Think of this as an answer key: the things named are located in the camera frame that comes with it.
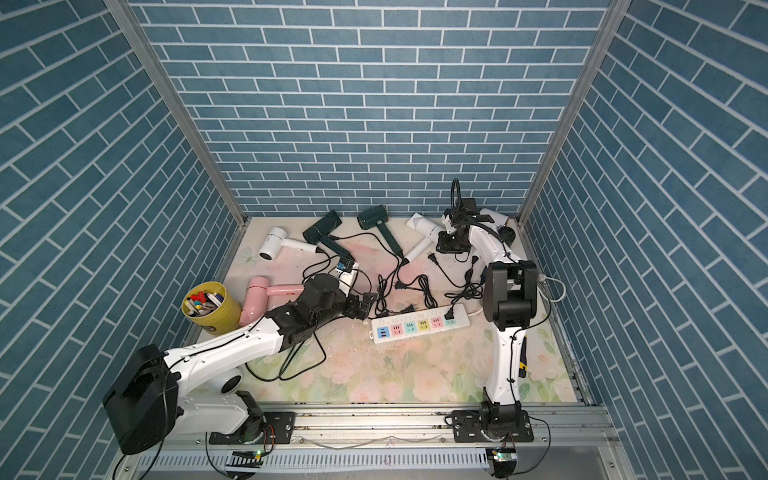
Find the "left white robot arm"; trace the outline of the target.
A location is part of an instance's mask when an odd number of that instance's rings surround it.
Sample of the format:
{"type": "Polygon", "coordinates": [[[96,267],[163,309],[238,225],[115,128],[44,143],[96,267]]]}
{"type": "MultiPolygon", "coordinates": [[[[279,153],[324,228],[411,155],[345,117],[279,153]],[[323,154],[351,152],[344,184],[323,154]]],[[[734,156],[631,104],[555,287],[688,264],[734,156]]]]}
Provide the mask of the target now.
{"type": "Polygon", "coordinates": [[[367,318],[377,295],[356,295],[355,277],[353,271],[317,274],[295,300],[235,331],[186,347],[162,350],[150,344],[136,350],[102,400],[121,452],[136,455],[173,435],[232,434],[249,418],[259,419],[255,401],[245,393],[235,401],[214,402],[198,402],[189,394],[247,362],[309,339],[337,318],[367,318]]]}

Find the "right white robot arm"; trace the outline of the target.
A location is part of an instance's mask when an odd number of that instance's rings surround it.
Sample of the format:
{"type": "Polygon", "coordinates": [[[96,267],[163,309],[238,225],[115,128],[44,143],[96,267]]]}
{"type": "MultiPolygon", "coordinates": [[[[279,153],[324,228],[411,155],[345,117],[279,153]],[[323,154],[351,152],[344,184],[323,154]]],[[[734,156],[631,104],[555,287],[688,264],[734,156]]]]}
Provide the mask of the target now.
{"type": "Polygon", "coordinates": [[[480,422],[492,437],[509,435],[523,419],[520,373],[526,332],[538,310],[537,267],[512,252],[514,231],[506,222],[501,214],[479,209],[472,198],[455,197],[437,243],[440,253],[474,253],[485,264],[481,308],[495,333],[480,422]]]}

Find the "white power strip coloured sockets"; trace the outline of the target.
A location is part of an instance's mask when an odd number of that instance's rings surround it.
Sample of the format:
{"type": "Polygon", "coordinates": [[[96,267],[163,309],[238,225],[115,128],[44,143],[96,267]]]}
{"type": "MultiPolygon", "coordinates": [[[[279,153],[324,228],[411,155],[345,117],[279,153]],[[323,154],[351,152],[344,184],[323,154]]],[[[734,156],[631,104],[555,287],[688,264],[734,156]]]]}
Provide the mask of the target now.
{"type": "Polygon", "coordinates": [[[443,333],[471,325],[463,304],[408,312],[371,321],[370,338],[375,344],[443,333]]]}

